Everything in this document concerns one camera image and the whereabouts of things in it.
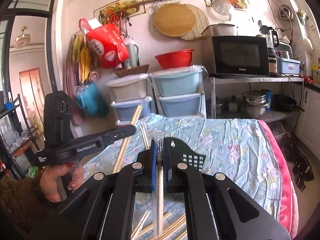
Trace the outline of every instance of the human hand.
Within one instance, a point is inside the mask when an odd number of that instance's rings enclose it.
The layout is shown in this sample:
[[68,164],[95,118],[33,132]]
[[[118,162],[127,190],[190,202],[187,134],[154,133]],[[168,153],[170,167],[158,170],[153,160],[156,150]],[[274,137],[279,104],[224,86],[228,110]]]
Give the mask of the human hand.
[[[62,201],[58,192],[56,179],[66,175],[72,167],[74,167],[73,163],[66,163],[63,165],[49,166],[44,169],[40,178],[39,187],[47,200],[54,203]],[[72,180],[69,183],[68,189],[74,192],[83,182],[84,171],[82,166],[78,166],[72,173]]]

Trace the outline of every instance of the silver screw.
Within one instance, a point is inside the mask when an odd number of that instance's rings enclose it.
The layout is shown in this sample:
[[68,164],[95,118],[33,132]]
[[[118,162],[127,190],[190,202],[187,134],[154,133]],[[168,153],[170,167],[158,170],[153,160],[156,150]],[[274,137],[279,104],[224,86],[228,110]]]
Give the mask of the silver screw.
[[216,174],[216,179],[217,180],[224,180],[226,176],[223,173],[217,173]]
[[187,167],[188,167],[188,165],[186,165],[185,163],[179,163],[179,164],[178,164],[178,168],[179,168],[180,170],[185,170]]
[[132,164],[132,168],[141,169],[142,168],[142,164],[141,163],[134,163],[134,164]]
[[95,180],[102,180],[103,179],[103,173],[102,172],[98,172],[98,173],[94,174],[93,178]]

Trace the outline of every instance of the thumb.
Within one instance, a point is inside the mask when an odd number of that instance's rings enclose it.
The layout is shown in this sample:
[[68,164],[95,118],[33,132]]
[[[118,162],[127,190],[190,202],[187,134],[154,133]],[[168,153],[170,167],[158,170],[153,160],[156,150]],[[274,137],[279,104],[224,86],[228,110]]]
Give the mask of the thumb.
[[73,166],[73,163],[66,163],[63,165],[49,167],[47,176],[51,179],[57,179],[63,175],[66,175]]

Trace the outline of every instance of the black wok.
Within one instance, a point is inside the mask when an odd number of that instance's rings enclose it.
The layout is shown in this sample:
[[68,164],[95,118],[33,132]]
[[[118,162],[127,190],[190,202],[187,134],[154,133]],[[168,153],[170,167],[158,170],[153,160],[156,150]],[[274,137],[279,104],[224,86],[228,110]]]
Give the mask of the black wok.
[[273,97],[275,105],[280,111],[292,111],[294,108],[304,112],[305,110],[300,106],[297,106],[297,101],[293,98],[287,97],[285,95],[274,95]]

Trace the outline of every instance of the door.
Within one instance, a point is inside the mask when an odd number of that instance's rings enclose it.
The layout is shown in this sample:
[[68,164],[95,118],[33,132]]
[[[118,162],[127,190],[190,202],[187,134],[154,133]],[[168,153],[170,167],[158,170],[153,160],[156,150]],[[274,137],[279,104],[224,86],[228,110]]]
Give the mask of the door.
[[320,160],[320,93],[307,88],[303,100],[297,136]]

